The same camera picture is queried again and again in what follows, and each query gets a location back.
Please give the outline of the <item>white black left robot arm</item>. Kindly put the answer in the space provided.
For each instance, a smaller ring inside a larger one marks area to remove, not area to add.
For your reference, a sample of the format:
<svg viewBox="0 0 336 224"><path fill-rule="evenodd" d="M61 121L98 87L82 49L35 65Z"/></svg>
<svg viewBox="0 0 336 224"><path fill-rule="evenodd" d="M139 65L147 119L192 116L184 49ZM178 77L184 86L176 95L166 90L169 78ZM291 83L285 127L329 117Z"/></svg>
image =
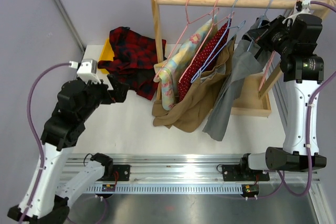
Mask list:
<svg viewBox="0 0 336 224"><path fill-rule="evenodd" d="M129 85L119 82L112 74L107 77L112 89L102 80L94 83L77 78L63 84L54 111L38 140L42 153L33 181L21 203L8 210L9 218L19 223L63 223L71 206L87 187L100 179L117 178L113 159L96 153L83 171L63 188L58 188L64 165L84 132L88 117L102 104L126 100Z"/></svg>

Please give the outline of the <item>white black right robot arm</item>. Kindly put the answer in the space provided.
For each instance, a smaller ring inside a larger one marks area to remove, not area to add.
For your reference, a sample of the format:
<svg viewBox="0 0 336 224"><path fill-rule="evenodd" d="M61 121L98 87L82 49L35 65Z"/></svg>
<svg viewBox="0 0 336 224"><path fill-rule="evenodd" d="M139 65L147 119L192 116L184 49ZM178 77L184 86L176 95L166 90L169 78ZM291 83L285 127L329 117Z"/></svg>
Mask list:
<svg viewBox="0 0 336 224"><path fill-rule="evenodd" d="M298 14L278 16L273 21L248 31L248 36L263 50L280 54L280 69L288 96L288 118L283 147L268 147L265 153L246 154L247 162L238 167L239 176L252 179L257 170L307 172L326 167L316 140L316 108L324 77L323 59L314 54L322 31L321 18Z"/></svg>

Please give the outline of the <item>red black plaid skirt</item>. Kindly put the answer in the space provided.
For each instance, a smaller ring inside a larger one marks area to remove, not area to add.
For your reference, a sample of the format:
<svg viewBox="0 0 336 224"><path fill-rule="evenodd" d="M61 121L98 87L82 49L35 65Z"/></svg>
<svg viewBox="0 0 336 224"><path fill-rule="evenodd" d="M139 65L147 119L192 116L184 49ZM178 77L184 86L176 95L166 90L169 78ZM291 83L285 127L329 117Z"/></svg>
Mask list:
<svg viewBox="0 0 336 224"><path fill-rule="evenodd" d="M153 81L154 65L158 63L155 39L142 36L129 27L118 27L110 31L109 43L114 52L113 60L99 60L98 68L151 101L158 88L158 83Z"/></svg>

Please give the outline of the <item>grey skirt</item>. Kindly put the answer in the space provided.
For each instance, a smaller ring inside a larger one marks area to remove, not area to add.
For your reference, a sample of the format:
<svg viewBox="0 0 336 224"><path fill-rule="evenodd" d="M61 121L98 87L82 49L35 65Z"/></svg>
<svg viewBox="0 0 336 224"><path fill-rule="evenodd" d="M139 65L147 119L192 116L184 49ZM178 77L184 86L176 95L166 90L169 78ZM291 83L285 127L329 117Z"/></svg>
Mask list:
<svg viewBox="0 0 336 224"><path fill-rule="evenodd" d="M233 102L240 97L245 78L261 73L271 52L262 50L252 41L248 32L244 33L232 57L232 70L224 81L215 105L210 113L203 132L212 139L222 141L227 130Z"/></svg>

